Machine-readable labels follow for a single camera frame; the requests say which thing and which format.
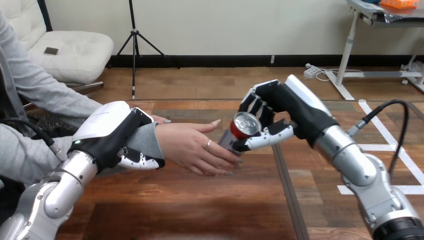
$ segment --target gray sleeve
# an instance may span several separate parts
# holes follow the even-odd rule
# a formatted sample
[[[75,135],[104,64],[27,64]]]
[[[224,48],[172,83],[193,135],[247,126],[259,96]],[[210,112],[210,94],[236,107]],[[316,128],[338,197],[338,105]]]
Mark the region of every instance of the gray sleeve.
[[[142,152],[152,158],[164,159],[158,139],[156,138],[158,122],[139,127],[128,141],[128,147]]]
[[[79,127],[101,106],[58,82],[42,67],[34,64],[1,11],[0,47],[12,71],[18,93],[34,105],[75,127]]]
[[[139,127],[128,141],[128,147],[141,151],[147,156],[163,159],[156,139],[156,124]],[[67,152],[71,147],[72,137],[58,137],[54,138],[54,141],[64,152]],[[60,163],[42,140],[32,140],[3,124],[0,124],[0,143],[0,175],[26,185],[39,182]]]
[[[71,147],[72,137],[55,138],[62,148]],[[0,124],[0,175],[31,185],[60,162],[42,140],[32,140],[15,129]]]

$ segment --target floor tape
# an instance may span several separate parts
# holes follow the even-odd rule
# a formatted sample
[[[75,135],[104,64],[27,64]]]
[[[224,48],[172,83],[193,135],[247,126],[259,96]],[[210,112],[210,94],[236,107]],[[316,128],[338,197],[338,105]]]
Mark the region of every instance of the floor tape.
[[[367,101],[359,100],[359,106],[363,109],[366,114],[369,114],[372,110],[370,106],[368,106]],[[383,138],[387,141],[387,143],[395,149],[398,145],[396,139],[392,136],[392,134],[387,130],[387,128],[383,125],[380,119],[375,116],[371,119],[371,122],[375,125],[378,131],[381,133]],[[401,148],[399,152],[399,158],[405,164],[405,166],[410,170],[412,175],[418,180],[421,187],[424,186],[424,173],[420,170],[420,168],[415,164],[415,162],[410,158],[410,156],[406,153],[405,149]]]
[[[424,195],[424,186],[420,185],[401,185],[394,186],[402,191],[405,195]],[[338,185],[338,190],[342,195],[353,195],[354,193],[345,185]]]
[[[394,152],[394,148],[389,144],[358,144],[364,151]]]

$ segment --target white wall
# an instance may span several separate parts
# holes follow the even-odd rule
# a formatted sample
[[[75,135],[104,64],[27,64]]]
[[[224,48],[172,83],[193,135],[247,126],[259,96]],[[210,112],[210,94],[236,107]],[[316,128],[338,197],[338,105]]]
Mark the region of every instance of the white wall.
[[[54,30],[110,36],[116,54],[131,31],[127,0],[46,0]],[[135,23],[167,55],[342,54],[353,15],[344,0],[133,0]],[[353,54],[408,55],[420,28],[359,24]],[[156,54],[140,44],[143,54]],[[123,54],[132,54],[129,44]]]

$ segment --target person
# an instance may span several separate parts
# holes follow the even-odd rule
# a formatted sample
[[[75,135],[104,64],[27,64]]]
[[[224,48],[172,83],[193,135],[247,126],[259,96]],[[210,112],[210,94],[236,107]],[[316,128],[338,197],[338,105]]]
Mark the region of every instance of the person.
[[[1,116],[26,117],[19,95],[76,128],[101,106],[34,64],[1,11],[0,66],[0,119]],[[210,140],[204,133],[213,131],[217,121],[161,124],[164,118],[153,118],[154,123],[135,131],[128,140],[128,147],[171,161],[199,176],[233,175],[232,170],[241,163],[236,155],[214,142],[207,149]],[[60,162],[42,140],[32,139],[31,132],[25,128],[18,129],[0,124],[0,176],[32,185]],[[71,140],[71,136],[54,138],[65,152]]]

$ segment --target power strip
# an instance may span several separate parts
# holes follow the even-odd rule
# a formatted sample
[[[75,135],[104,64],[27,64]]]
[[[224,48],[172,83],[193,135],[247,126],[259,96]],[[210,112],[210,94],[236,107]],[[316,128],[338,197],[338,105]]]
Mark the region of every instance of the power strip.
[[[311,79],[320,73],[320,69],[314,65],[310,65],[310,67],[303,73],[305,78]]]

